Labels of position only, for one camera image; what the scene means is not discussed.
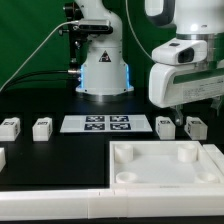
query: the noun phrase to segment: white tray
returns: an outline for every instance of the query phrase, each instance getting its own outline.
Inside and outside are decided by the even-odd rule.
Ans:
[[[184,147],[189,148],[186,149],[188,154],[182,154],[182,160],[178,159],[178,150]],[[186,159],[192,160],[189,155],[192,153],[192,147],[196,150],[195,160],[186,162]],[[220,185],[224,183],[224,176],[199,142],[110,143],[112,188],[139,188],[146,185],[147,187],[150,185],[193,187],[200,182],[203,182],[203,187],[205,185],[210,187],[211,183]]]

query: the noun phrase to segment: printed label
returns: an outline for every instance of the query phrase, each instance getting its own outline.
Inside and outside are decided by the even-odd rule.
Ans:
[[[107,51],[104,51],[102,57],[100,58],[99,62],[111,62],[111,59],[107,53]]]
[[[203,99],[209,96],[215,96],[222,93],[224,81],[222,78],[217,81],[202,84],[196,88],[186,88],[183,92],[184,100],[190,101],[194,99]]]
[[[47,125],[47,124],[48,124],[48,122],[46,122],[46,121],[45,122],[38,122],[37,123],[37,125]]]
[[[14,125],[15,122],[5,122],[3,125]]]
[[[131,125],[129,123],[116,123],[116,124],[110,124],[110,128],[113,131],[126,131],[131,130]]]

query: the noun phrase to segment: wall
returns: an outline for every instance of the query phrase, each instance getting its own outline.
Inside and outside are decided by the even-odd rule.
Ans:
[[[71,0],[0,0],[0,85],[2,85],[37,48],[45,37],[66,18],[62,7]],[[148,85],[151,61],[134,40],[127,24],[124,0],[104,0],[124,23],[124,59],[131,67],[131,82],[136,87]],[[129,0],[131,20],[136,33],[151,53],[152,49],[175,36],[173,30],[153,27],[144,14],[144,0]],[[55,34],[20,72],[67,69],[68,38]],[[65,83],[27,83],[22,87],[64,87]]]

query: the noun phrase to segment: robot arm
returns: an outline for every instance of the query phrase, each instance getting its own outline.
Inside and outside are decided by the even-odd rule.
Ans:
[[[146,14],[159,27],[176,25],[176,38],[156,48],[149,98],[172,107],[224,94],[222,0],[145,0]]]
[[[145,0],[145,11],[155,26],[174,26],[175,0]]]
[[[76,0],[71,5],[69,11],[79,15],[73,16],[68,31],[72,66],[77,66],[74,52],[88,42],[87,59],[79,69],[81,85],[76,92],[89,100],[114,101],[133,91],[129,68],[122,58],[121,19],[107,10],[102,0]]]

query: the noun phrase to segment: white housing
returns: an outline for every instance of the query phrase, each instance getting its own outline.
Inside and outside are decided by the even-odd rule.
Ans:
[[[102,0],[77,0],[85,19],[109,20],[110,35],[89,36],[87,60],[82,66],[82,85],[78,92],[90,95],[118,95],[132,91],[128,65],[122,58],[122,21],[103,6]]]

